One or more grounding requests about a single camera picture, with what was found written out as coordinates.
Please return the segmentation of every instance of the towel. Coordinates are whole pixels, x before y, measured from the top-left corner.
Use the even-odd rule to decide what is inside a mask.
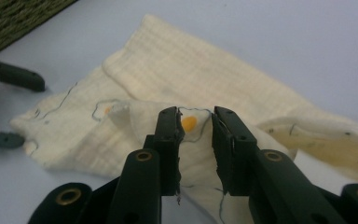
[[[117,177],[127,155],[178,106],[181,190],[217,223],[253,223],[246,197],[224,195],[215,172],[211,113],[235,111],[260,148],[298,150],[358,181],[358,123],[323,111],[231,54],[146,15],[123,49],[68,91],[14,118],[25,152],[49,169]]]

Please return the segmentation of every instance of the green mat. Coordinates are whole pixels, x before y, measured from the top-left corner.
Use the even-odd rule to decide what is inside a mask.
[[[76,0],[0,0],[0,50]]]

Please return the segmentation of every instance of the cream fabric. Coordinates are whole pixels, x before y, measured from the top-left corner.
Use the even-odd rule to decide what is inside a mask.
[[[218,223],[251,223],[247,199],[223,196],[211,146],[215,105],[292,158],[298,148],[358,180],[358,123],[322,111],[251,65],[146,15],[125,47],[67,92],[11,121],[28,155],[50,169],[120,175],[127,154],[177,105],[182,191]]]

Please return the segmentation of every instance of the white cloth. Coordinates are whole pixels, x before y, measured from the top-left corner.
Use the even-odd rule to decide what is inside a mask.
[[[358,180],[358,123],[322,111],[247,63],[147,15],[125,47],[69,91],[11,121],[46,168],[120,175],[155,131],[158,112],[181,107],[182,191],[219,223],[251,223],[244,197],[223,196],[211,146],[211,111],[234,110],[260,148],[298,148]]]

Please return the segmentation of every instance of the white table surface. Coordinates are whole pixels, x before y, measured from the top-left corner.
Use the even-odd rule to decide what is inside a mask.
[[[0,83],[0,131],[53,93],[66,91],[121,49],[144,14],[225,49],[280,80],[324,110],[358,121],[358,1],[98,0],[68,7],[0,52],[0,60],[38,72],[41,93]],[[351,182],[300,154],[310,180],[335,193]],[[18,148],[0,148],[0,224],[26,223],[61,184],[96,189],[109,179],[46,171]],[[163,223],[212,223],[184,199],[163,200]]]

